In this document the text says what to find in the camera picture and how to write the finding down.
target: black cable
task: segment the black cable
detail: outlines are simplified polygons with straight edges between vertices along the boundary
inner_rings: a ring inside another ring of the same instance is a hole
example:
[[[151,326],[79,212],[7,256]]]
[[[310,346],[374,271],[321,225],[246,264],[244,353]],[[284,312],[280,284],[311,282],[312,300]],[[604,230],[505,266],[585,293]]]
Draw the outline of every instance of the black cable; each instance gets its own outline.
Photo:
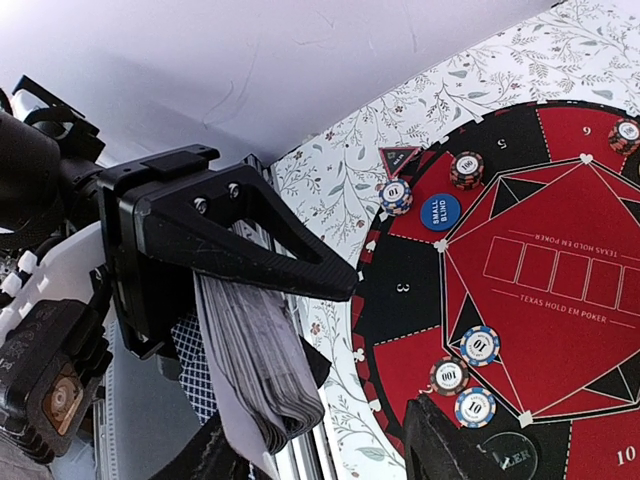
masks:
[[[0,109],[7,112],[9,115],[13,116],[13,108],[11,108],[11,102],[9,101],[9,97],[4,93],[4,90],[0,88]]]

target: floral tablecloth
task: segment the floral tablecloth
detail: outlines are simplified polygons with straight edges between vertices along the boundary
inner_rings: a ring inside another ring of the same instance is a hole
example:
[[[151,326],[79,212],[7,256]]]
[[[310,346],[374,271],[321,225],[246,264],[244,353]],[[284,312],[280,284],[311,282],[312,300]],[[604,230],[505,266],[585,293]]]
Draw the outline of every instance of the floral tablecloth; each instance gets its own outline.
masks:
[[[612,2],[571,0],[408,80],[287,155],[279,191],[328,245],[356,265],[385,182],[378,148],[428,147],[518,103],[586,100],[640,113],[640,20]],[[325,385],[340,479],[404,479],[404,461],[365,399],[350,305],[300,299],[308,339],[333,362]]]

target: white wall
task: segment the white wall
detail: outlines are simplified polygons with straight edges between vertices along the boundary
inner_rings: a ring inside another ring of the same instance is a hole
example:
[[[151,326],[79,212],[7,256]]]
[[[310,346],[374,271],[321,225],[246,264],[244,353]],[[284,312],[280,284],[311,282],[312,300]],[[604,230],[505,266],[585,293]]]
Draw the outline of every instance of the white wall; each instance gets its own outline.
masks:
[[[554,2],[0,0],[0,85],[31,76],[121,160],[203,142],[272,161]]]

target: poker table mat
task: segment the poker table mat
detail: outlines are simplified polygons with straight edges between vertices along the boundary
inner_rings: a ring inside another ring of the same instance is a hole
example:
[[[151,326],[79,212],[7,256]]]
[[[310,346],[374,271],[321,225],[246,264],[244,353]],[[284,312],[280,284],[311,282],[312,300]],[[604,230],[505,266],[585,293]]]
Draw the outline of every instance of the poker table mat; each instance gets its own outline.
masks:
[[[608,141],[628,117],[578,101],[517,105],[456,129],[401,172],[413,206],[375,216],[351,312],[360,383],[400,455],[407,401],[426,393],[473,445],[507,440],[495,458],[514,478],[640,478],[640,151],[625,157]],[[470,191],[449,179],[465,151],[485,165]],[[445,232],[420,221],[439,193],[462,210]],[[498,406],[469,429],[429,370],[460,357],[477,325],[495,329],[501,349],[469,367],[468,387]]]

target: poker chip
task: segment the poker chip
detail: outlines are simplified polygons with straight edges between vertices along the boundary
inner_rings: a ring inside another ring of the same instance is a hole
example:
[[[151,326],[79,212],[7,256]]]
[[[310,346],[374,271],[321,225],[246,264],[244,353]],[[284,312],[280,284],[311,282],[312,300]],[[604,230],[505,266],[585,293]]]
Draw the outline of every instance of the poker chip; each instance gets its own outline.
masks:
[[[482,428],[496,413],[496,399],[486,388],[469,388],[456,399],[455,413],[463,427]]]
[[[482,182],[484,160],[474,152],[462,152],[451,162],[449,179],[460,190],[471,190]]]
[[[445,397],[457,395],[469,383],[469,369],[459,358],[442,357],[429,372],[433,390]]]
[[[635,120],[621,118],[609,133],[609,145],[622,155],[631,155],[640,147],[640,124]]]
[[[462,336],[460,354],[472,367],[485,367],[493,362],[500,351],[500,337],[491,327],[478,325]]]
[[[460,220],[460,202],[453,195],[438,193],[430,197],[420,209],[420,221],[429,230],[444,232]]]
[[[411,204],[413,203],[411,188],[401,178],[387,182],[380,190],[379,195],[382,208],[389,215],[404,215],[411,209]]]

